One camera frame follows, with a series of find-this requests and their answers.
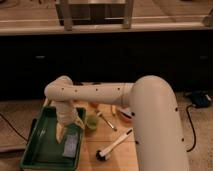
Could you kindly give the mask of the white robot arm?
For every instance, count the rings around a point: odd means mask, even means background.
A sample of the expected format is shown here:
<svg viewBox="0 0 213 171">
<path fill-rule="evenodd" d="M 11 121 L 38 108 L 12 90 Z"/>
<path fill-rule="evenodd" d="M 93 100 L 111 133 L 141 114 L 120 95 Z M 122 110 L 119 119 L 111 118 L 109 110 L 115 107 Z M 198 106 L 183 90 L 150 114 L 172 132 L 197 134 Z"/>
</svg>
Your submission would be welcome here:
<svg viewBox="0 0 213 171">
<path fill-rule="evenodd" d="M 130 109 L 139 171 L 190 171 L 177 100 L 171 86 L 154 75 L 134 83 L 76 86 L 61 76 L 44 94 L 55 102 L 81 100 Z"/>
</svg>

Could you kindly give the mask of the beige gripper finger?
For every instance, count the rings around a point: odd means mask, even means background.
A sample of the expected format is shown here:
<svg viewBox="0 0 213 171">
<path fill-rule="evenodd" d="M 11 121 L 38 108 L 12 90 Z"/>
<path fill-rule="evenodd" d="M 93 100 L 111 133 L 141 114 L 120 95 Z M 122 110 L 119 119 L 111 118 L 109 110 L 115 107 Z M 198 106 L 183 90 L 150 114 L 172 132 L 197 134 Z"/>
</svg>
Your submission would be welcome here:
<svg viewBox="0 0 213 171">
<path fill-rule="evenodd" d="M 56 140 L 58 143 L 61 143 L 65 134 L 65 127 L 60 123 L 56 124 Z"/>
<path fill-rule="evenodd" d="M 84 125 L 84 123 L 83 123 L 83 121 L 81 120 L 80 117 L 77 117 L 75 119 L 74 124 L 77 125 L 77 126 L 79 126 L 82 130 L 85 129 L 85 125 Z"/>
</svg>

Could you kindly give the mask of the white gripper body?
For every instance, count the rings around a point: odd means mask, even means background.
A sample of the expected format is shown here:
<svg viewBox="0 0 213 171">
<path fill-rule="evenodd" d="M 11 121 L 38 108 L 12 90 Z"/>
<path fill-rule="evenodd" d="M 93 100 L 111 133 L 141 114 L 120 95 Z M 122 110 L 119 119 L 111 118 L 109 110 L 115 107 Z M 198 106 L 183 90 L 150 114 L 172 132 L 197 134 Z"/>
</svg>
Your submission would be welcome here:
<svg viewBox="0 0 213 171">
<path fill-rule="evenodd" d="M 57 121 L 68 126 L 77 122 L 78 113 L 77 109 L 69 101 L 53 102 L 53 106 L 56 108 Z"/>
</svg>

